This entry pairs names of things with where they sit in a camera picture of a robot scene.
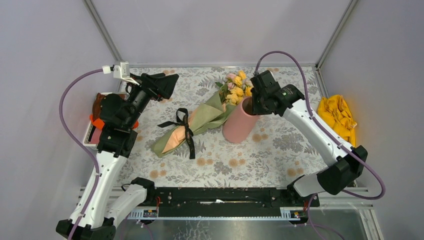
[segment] black ribbon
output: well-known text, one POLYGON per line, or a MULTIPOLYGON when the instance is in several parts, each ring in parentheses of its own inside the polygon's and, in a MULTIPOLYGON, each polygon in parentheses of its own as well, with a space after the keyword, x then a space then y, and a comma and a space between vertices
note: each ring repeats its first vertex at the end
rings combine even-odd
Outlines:
POLYGON ((188 147, 190 148, 190 159, 195 159, 196 158, 195 143, 193 142, 193 132, 189 128, 189 111, 187 110, 187 108, 178 108, 178 110, 176 111, 176 122, 166 121, 166 122, 159 124, 157 126, 160 127, 160 128, 165 128, 165 127, 168 127, 170 125, 184 126, 184 128, 185 128, 185 141, 187 142, 188 147), (178 112, 182 112, 182 113, 185 114, 182 117, 182 120, 178 116, 178 112))

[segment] yellow cloth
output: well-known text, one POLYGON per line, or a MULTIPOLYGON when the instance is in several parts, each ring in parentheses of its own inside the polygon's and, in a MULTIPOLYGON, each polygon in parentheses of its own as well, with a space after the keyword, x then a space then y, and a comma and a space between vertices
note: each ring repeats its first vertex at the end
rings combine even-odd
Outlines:
POLYGON ((356 147, 355 127, 357 123, 343 96, 334 95, 328 99, 323 97, 316 112, 335 133, 356 147))

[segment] white wall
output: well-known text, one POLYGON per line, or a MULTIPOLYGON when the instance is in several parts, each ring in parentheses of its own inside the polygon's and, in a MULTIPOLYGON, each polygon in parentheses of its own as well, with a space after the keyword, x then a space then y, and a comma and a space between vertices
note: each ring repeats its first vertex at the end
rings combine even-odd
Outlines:
MULTIPOLYGON (((322 69, 329 94, 351 106, 357 143, 386 183, 374 204, 387 240, 424 236, 423 10, 422 0, 359 1, 322 69)), ((370 174, 360 182, 380 191, 370 174)))
MULTIPOLYGON (((92 169, 63 130, 59 99, 76 77, 114 60, 81 0, 0 3, 0 239, 63 239, 92 169)), ((117 83, 97 73, 65 100, 65 119, 83 137, 97 92, 117 83)))
POLYGON ((315 63, 349 0, 93 0, 122 58, 144 65, 315 63), (269 56, 264 63, 290 63, 269 56))

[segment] bouquet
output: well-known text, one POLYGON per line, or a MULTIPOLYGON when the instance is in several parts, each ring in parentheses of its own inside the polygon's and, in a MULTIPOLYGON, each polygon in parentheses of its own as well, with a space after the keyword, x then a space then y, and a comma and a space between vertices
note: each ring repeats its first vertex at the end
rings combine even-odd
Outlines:
MULTIPOLYGON (((239 71, 237 75, 230 73, 225 82, 215 84, 219 90, 188 116, 188 127, 194 136, 224 124, 236 105, 241 103, 244 97, 252 96, 253 85, 244 71, 239 71)), ((185 126, 179 125, 159 138, 151 148, 161 158, 177 149, 185 139, 185 126)))

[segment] floral pattern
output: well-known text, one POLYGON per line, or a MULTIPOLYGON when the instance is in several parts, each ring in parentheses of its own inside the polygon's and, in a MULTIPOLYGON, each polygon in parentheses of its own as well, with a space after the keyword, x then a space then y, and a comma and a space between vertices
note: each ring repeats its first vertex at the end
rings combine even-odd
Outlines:
MULTIPOLYGON (((296 67, 262 67, 273 72, 281 86, 295 85, 304 92, 296 67)), ((132 68, 136 75, 179 74, 172 98, 150 101, 139 118, 138 137, 115 185, 129 183, 136 177, 154 181, 157 187, 285 187, 303 174, 311 174, 326 165, 303 134, 290 122, 275 115, 261 116, 256 126, 240 144, 228 142, 222 126, 193 137, 196 159, 189 159, 189 148, 182 144, 174 152, 159 158, 150 146, 170 128, 157 125, 175 118, 178 108, 190 112, 218 90, 226 74, 243 70, 253 76, 253 67, 177 67, 132 68)), ((311 106, 321 99, 312 67, 303 67, 311 106)))

